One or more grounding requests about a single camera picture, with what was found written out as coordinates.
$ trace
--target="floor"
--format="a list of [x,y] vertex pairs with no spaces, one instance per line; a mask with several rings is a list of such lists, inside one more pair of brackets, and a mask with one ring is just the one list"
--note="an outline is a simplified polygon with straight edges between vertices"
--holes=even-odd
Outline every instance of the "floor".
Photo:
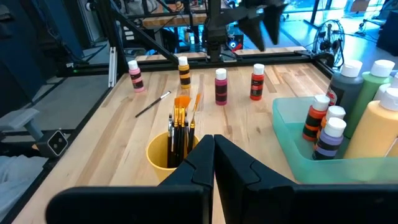
[[[363,17],[371,17],[373,11],[367,12],[364,16],[359,17],[345,17],[341,11],[318,12],[315,23],[321,24],[327,19],[340,19],[346,34],[353,34],[358,30]],[[264,42],[266,47],[289,47],[295,45],[306,46],[311,49],[313,38],[316,34],[316,29],[303,22],[302,19],[308,17],[307,12],[301,14],[290,14],[285,22],[281,22],[281,33],[279,36],[279,43],[273,45],[270,38],[266,34],[265,27],[262,25],[261,30],[264,35]],[[393,57],[384,50],[376,47],[374,39],[377,38],[379,27],[367,23],[366,30],[367,40],[359,37],[345,35],[345,59],[352,58],[363,62],[362,71],[370,70],[373,61],[378,59],[392,60],[397,63],[398,57]],[[248,39],[244,38],[244,48],[253,49],[254,44]],[[85,55],[89,55],[98,48],[85,50]],[[90,63],[106,63],[109,60],[109,47],[105,47],[98,55],[90,60]],[[51,88],[54,83],[61,79],[54,78],[48,81],[48,85],[38,92],[38,96]],[[73,129],[84,118],[87,112],[95,104],[98,98],[107,89],[108,76],[98,75],[92,77],[75,77],[67,78],[61,85],[56,87],[49,95],[44,97],[34,108],[40,111],[37,117],[37,123],[42,129]],[[5,141],[19,141],[21,138],[7,138]]]

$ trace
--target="pink paint bottle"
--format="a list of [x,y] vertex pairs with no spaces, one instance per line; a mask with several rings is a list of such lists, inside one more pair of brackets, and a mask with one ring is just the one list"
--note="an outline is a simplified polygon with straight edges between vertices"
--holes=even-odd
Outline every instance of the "pink paint bottle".
[[134,91],[136,93],[142,92],[145,90],[144,82],[142,82],[141,70],[139,70],[138,64],[136,60],[129,61],[129,74],[132,81],[132,85],[134,87]]
[[216,70],[216,104],[225,105],[227,99],[227,89],[226,89],[226,70],[225,68],[219,68]]

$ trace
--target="desk fan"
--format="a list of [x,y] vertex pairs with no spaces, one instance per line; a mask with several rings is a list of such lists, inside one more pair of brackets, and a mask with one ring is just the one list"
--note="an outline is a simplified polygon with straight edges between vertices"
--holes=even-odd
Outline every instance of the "desk fan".
[[331,53],[335,57],[333,66],[340,68],[344,64],[344,36],[344,29],[340,22],[334,19],[328,20],[318,28],[313,40],[312,52],[315,54]]

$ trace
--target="purple paint bottle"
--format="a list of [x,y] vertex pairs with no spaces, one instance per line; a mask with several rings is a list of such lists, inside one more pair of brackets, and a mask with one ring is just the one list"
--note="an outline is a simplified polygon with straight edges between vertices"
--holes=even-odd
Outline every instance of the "purple paint bottle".
[[226,69],[219,68],[216,70],[216,104],[225,105],[227,99],[227,79]]
[[347,124],[340,118],[329,118],[312,154],[314,160],[334,159],[343,142],[343,132]]
[[129,61],[129,74],[131,78],[132,85],[134,87],[134,91],[136,93],[142,92],[145,90],[144,82],[142,81],[141,70],[138,67],[136,60]]

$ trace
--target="robot end effector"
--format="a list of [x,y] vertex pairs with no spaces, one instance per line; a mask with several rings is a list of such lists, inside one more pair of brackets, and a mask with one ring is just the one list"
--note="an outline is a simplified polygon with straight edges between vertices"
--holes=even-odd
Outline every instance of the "robot end effector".
[[[247,35],[260,51],[265,50],[264,41],[260,30],[262,21],[267,29],[273,44],[278,43],[280,16],[287,4],[283,0],[243,0],[236,9],[224,11],[224,13],[211,18],[209,26],[225,26],[234,21]],[[257,10],[264,8],[263,13]]]

